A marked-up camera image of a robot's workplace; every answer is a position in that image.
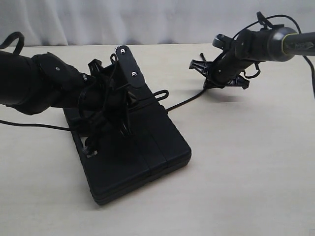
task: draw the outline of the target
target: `white table surface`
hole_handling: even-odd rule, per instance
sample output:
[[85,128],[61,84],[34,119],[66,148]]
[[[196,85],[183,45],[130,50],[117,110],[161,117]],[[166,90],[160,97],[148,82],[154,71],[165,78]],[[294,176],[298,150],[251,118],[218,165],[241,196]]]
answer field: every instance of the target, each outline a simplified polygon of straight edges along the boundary
[[[165,107],[202,89],[204,78],[188,70],[192,59],[220,53],[211,44],[130,48],[151,90],[170,91]],[[33,47],[22,55],[49,51],[88,73],[94,58],[109,65],[114,49]],[[0,235],[315,235],[310,68],[302,57],[260,67],[249,89],[214,89],[170,112],[192,148],[190,163],[103,207],[69,132],[0,125]],[[27,116],[1,106],[0,119],[66,127],[61,109]]]

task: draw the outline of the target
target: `black case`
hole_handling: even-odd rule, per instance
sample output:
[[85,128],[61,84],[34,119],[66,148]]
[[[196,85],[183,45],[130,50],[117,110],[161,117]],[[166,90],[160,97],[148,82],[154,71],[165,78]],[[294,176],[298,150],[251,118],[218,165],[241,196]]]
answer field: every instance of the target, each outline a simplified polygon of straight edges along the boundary
[[[153,96],[145,84],[132,91],[138,98]],[[64,109],[71,122],[79,117],[77,109]],[[191,149],[158,101],[130,113],[131,137],[108,127],[101,138],[97,155],[87,157],[82,152],[81,135],[72,131],[80,160],[90,187],[99,205],[104,205],[164,174],[188,164]]]

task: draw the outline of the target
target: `white backdrop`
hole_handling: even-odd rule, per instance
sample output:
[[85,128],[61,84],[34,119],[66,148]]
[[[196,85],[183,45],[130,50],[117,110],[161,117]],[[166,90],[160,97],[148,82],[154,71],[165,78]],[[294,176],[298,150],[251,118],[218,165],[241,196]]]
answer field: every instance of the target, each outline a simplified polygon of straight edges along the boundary
[[314,0],[2,0],[0,40],[21,31],[28,46],[211,43],[255,21],[257,11],[315,31]]

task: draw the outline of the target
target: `table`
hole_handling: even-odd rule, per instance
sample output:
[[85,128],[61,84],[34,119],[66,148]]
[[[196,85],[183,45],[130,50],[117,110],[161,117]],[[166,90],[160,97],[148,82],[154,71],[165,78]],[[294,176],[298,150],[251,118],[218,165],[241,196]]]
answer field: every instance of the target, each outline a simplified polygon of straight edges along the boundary
[[[201,91],[204,78],[188,69],[192,59],[220,53],[211,44],[130,48],[150,89],[170,91],[165,107]],[[109,65],[114,49],[25,47],[22,55],[51,52],[88,73],[94,58]],[[247,90],[210,90],[171,111],[191,146],[190,163],[103,207],[89,193],[70,132],[0,125],[0,234],[315,235],[310,68],[302,57],[260,68]],[[0,118],[66,127],[57,108],[27,116],[1,106]]]

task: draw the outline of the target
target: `white curtain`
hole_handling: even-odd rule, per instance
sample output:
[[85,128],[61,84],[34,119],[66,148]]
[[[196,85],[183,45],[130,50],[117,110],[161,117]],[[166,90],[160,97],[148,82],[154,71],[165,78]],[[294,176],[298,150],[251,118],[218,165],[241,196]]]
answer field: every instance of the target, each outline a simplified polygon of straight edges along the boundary
[[315,31],[315,0],[1,0],[0,41],[21,31],[28,46],[211,43],[256,21],[257,11]]

